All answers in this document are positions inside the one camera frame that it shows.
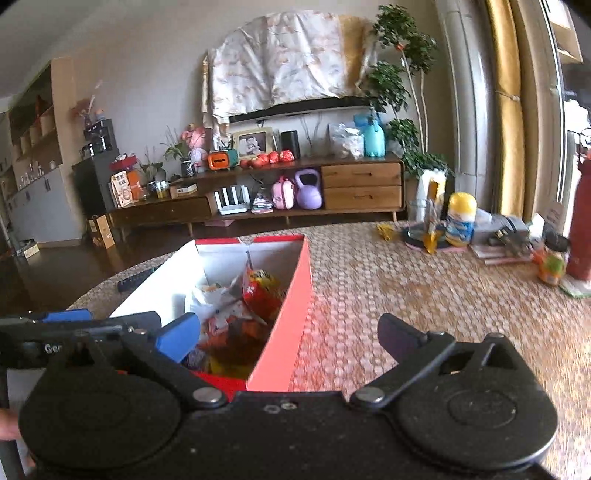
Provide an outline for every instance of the gold curtain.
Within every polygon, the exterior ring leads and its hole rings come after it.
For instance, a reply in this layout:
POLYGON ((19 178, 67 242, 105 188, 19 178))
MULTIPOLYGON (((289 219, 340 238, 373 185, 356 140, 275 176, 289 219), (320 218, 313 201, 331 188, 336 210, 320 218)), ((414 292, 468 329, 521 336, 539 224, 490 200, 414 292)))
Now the gold curtain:
POLYGON ((499 112, 499 212, 523 215, 525 142, 521 109, 519 48, 509 0, 486 0, 495 45, 496 88, 499 112))

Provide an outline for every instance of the human hand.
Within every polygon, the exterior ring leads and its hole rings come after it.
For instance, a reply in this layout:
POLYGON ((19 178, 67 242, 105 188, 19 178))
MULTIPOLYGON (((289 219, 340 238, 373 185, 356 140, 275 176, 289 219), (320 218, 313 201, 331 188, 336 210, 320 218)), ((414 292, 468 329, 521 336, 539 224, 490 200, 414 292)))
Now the human hand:
POLYGON ((18 416, 16 412, 0 408, 0 440, 17 440, 21 438, 18 430, 18 416))

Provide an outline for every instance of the stuffed toy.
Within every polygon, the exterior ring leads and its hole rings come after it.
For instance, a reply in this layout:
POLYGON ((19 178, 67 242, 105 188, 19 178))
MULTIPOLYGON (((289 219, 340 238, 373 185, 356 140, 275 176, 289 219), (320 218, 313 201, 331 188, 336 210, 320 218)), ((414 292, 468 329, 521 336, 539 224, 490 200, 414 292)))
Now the stuffed toy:
POLYGON ((181 140, 189 147, 191 160, 198 173, 207 170, 207 151, 203 148, 205 139, 205 129, 196 127, 195 124, 189 124, 189 127, 181 134, 181 140))

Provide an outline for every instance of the cardboard box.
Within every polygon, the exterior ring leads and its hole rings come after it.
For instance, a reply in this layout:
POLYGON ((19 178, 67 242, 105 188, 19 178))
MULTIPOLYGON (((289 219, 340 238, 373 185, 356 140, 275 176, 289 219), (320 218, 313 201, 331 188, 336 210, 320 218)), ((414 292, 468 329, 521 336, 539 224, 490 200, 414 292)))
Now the cardboard box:
POLYGON ((95 245, 98 247, 110 248, 115 244, 106 215, 91 218, 88 220, 88 226, 92 242, 95 245))
POLYGON ((33 255, 39 253, 39 245, 32 244, 30 247, 27 247, 23 250, 26 259, 31 258, 33 255))
POLYGON ((170 197, 177 199, 183 196, 189 196, 197 191, 197 185, 189 185, 188 187, 178 187, 177 185, 170 186, 170 197))
POLYGON ((287 288, 283 306, 246 388, 287 391, 300 347, 312 295, 310 252, 303 235, 189 242, 148 277, 111 315, 156 311, 162 325, 185 312, 185 299, 196 284, 228 285, 246 265, 264 268, 287 288))

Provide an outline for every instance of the yellow cap bottle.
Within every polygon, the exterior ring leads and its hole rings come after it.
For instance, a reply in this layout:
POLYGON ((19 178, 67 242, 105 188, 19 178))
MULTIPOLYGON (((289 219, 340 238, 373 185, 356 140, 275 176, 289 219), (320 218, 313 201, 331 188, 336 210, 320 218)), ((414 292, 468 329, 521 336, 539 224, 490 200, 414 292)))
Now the yellow cap bottle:
POLYGON ((449 197, 447 207, 446 240, 456 247, 465 247, 472 239, 478 204, 466 192, 456 192, 449 197))

